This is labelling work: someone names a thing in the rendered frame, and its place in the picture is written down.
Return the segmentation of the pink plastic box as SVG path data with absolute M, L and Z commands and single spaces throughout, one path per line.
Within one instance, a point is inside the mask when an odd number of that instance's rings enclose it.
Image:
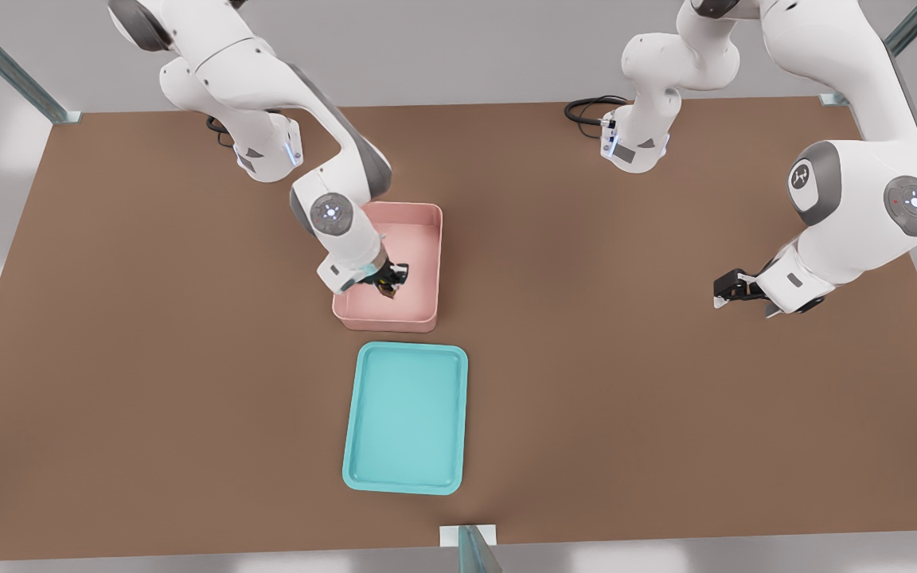
M 364 211 L 392 263 L 408 266 L 408 278 L 393 298 L 368 284 L 336 294 L 332 312 L 346 329 L 430 333 L 438 313 L 443 210 L 433 204 L 377 201 Z

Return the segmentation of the pale blue-green tray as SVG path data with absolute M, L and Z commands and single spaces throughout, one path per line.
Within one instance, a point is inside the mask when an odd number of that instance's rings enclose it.
M 469 359 L 455 345 L 360 348 L 341 475 L 360 492 L 450 496 L 462 482 Z

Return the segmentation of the silver frame post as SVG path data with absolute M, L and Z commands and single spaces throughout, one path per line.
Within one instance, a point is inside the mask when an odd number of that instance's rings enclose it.
M 917 39 L 917 4 L 903 20 L 884 38 L 884 44 L 893 56 L 898 56 Z
M 495 524 L 444 525 L 438 533 L 441 548 L 458 549 L 458 573 L 503 573 L 492 550 L 498 544 Z
M 1 46 L 0 77 L 55 126 L 80 122 L 79 111 L 65 109 Z

